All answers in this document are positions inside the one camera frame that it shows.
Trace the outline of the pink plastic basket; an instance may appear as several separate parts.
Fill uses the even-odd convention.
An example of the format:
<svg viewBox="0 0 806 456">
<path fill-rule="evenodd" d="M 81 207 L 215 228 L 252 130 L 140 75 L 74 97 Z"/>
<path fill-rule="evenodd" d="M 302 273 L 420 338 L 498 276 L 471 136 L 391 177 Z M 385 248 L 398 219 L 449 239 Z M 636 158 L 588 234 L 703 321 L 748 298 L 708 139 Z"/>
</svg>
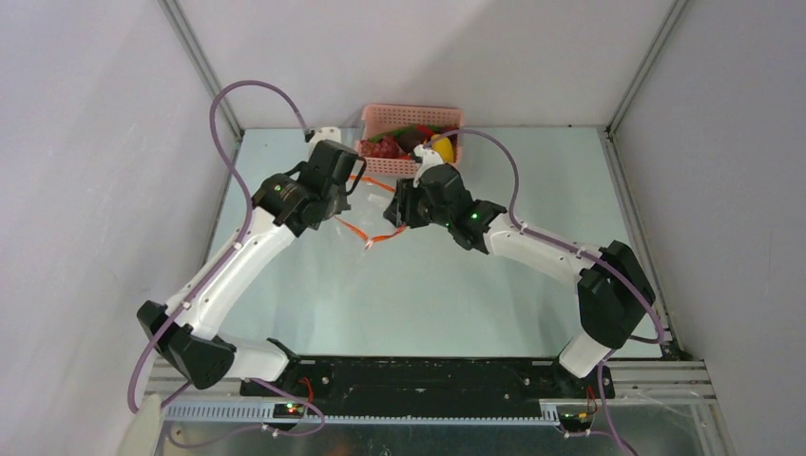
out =
<svg viewBox="0 0 806 456">
<path fill-rule="evenodd" d="M 366 159 L 371 175 L 411 178 L 419 164 L 399 146 L 401 135 L 426 133 L 430 139 L 454 127 L 465 125 L 465 114 L 458 108 L 367 104 L 362 111 L 363 133 L 355 143 Z"/>
</svg>

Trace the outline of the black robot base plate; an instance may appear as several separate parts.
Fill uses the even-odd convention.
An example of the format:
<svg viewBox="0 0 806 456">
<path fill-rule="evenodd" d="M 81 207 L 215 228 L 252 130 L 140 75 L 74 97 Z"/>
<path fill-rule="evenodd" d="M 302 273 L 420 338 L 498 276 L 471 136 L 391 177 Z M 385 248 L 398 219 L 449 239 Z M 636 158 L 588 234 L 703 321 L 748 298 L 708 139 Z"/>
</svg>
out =
<svg viewBox="0 0 806 456">
<path fill-rule="evenodd" d="M 275 386 L 321 411 L 524 417 L 547 400 L 615 396 L 608 368 L 579 379 L 558 361 L 527 357 L 302 356 Z"/>
</svg>

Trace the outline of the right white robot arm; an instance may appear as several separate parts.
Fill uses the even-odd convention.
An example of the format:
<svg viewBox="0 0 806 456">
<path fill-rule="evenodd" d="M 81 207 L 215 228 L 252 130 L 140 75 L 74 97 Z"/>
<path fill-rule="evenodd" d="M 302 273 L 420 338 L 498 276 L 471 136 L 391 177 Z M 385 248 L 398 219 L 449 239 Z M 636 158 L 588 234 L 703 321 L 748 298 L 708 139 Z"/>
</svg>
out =
<svg viewBox="0 0 806 456">
<path fill-rule="evenodd" d="M 473 198 L 449 164 L 417 180 L 398 180 L 383 217 L 395 227 L 441 226 L 465 250 L 514 260 L 572 286 L 582 330 L 562 349 L 552 373 L 554 388 L 566 397 L 589 387 L 590 373 L 624 346 L 656 299 L 628 245 L 584 245 L 532 230 L 504 206 Z"/>
</svg>

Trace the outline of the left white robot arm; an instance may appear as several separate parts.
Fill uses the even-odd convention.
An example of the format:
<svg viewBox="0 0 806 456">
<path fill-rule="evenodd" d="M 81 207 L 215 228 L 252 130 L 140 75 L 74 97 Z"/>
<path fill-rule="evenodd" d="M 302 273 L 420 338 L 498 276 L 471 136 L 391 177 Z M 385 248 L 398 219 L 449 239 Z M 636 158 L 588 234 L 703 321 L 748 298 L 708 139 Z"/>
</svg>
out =
<svg viewBox="0 0 806 456">
<path fill-rule="evenodd" d="M 197 390 L 225 378 L 258 378 L 277 395 L 297 390 L 296 355 L 275 339 L 225 339 L 220 328 L 258 274 L 307 230 L 349 210 L 347 201 L 366 162 L 332 139 L 313 146 L 306 161 L 266 179 L 250 199 L 239 228 L 184 291 L 137 311 L 156 352 Z"/>
</svg>

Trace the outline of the clear zip bag orange zipper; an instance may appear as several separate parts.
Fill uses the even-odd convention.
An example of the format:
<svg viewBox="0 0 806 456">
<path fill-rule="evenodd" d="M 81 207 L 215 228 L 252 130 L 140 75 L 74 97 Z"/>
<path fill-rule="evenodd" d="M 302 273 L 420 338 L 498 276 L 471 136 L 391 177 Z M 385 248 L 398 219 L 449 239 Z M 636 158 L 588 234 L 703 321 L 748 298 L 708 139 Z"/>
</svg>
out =
<svg viewBox="0 0 806 456">
<path fill-rule="evenodd" d="M 372 177 L 350 178 L 357 187 L 348 197 L 351 208 L 335 216 L 336 234 L 365 250 L 402 234 L 405 226 L 397 227 L 383 216 L 393 202 L 395 187 Z"/>
</svg>

